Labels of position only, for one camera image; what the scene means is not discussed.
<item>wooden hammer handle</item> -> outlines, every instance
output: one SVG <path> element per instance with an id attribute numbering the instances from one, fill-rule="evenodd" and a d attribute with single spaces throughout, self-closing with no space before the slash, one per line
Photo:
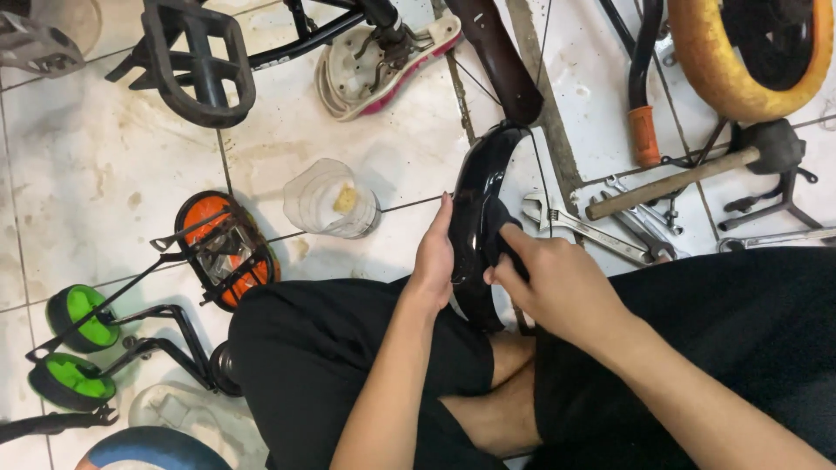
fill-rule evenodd
<path id="1" fill-rule="evenodd" d="M 697 168 L 662 178 L 642 187 L 637 187 L 633 191 L 628 191 L 618 196 L 604 199 L 601 202 L 590 204 L 586 208 L 586 217 L 589 220 L 598 220 L 611 216 L 616 212 L 626 211 L 631 207 L 644 204 L 651 199 L 662 197 L 691 183 L 746 166 L 760 158 L 761 152 L 758 149 L 755 147 L 747 147 L 741 151 L 709 161 L 705 165 L 698 166 Z"/>

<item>orange handlebar grip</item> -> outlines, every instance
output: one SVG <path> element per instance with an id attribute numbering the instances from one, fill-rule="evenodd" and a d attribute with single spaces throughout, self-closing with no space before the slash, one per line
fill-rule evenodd
<path id="1" fill-rule="evenodd" d="M 656 129 L 653 126 L 653 106 L 642 106 L 627 114 L 630 132 L 633 134 L 633 149 L 636 163 L 641 167 L 659 165 L 662 156 L 656 143 Z"/>

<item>hand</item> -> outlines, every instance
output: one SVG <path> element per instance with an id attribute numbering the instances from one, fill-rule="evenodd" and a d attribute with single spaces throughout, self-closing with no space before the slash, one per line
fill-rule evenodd
<path id="1" fill-rule="evenodd" d="M 441 196 L 441 208 L 421 239 L 415 256 L 415 270 L 406 289 L 429 300 L 438 310 L 447 306 L 453 292 L 453 245 L 447 231 L 453 215 L 453 200 L 446 192 Z"/>
<path id="2" fill-rule="evenodd" d="M 523 281 L 503 254 L 485 272 L 485 282 L 503 286 L 549 332 L 589 352 L 624 324 L 621 320 L 635 318 L 583 247 L 563 238 L 531 238 L 511 223 L 499 232 L 520 256 L 530 279 Z"/>

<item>kickstand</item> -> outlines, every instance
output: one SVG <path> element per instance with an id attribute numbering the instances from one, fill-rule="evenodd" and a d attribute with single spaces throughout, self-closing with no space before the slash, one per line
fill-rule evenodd
<path id="1" fill-rule="evenodd" d="M 717 224 L 717 226 L 723 232 L 727 232 L 729 230 L 732 230 L 733 228 L 740 227 L 744 223 L 748 223 L 753 220 L 757 220 L 761 217 L 774 214 L 775 212 L 787 211 L 810 228 L 823 228 L 822 224 L 816 222 L 812 217 L 807 215 L 806 212 L 799 209 L 798 206 L 795 205 L 795 202 L 793 202 L 793 192 L 795 191 L 795 177 L 797 174 L 797 166 L 790 171 L 785 171 L 784 173 L 781 173 L 781 180 L 778 184 L 782 188 L 781 202 L 779 202 L 778 204 L 766 207 L 764 209 L 761 209 L 760 211 L 752 212 L 751 214 L 746 214 L 742 217 L 737 217 L 726 220 L 725 222 L 720 222 Z"/>

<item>black pedal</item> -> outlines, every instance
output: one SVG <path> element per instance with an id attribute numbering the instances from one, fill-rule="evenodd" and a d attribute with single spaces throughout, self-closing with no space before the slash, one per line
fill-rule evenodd
<path id="1" fill-rule="evenodd" d="M 229 15 L 202 8 L 203 3 L 145 0 L 145 37 L 105 78 L 115 82 L 134 67 L 145 68 L 130 89 L 156 88 L 183 119 L 225 129 L 247 117 L 255 104 L 255 83 L 238 22 Z M 184 32 L 189 52 L 172 51 L 171 46 Z M 212 56 L 210 37 L 223 39 L 228 59 Z M 235 84 L 238 103 L 234 106 L 229 105 L 223 80 Z M 195 98 L 183 87 L 194 87 Z"/>

